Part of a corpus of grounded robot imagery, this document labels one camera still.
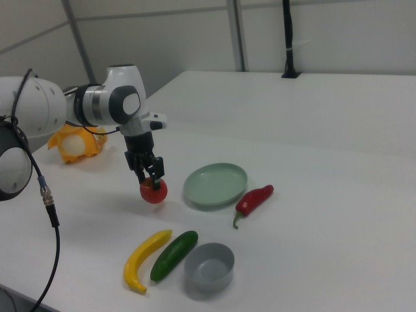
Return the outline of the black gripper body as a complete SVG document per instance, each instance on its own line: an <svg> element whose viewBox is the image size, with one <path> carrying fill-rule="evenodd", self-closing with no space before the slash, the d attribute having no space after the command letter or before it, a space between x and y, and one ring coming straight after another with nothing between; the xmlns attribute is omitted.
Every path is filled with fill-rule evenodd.
<svg viewBox="0 0 416 312"><path fill-rule="evenodd" d="M146 132L137 136L125 136L127 151L125 157L130 170L136 174L146 171L151 174L153 171L153 135Z"/></svg>

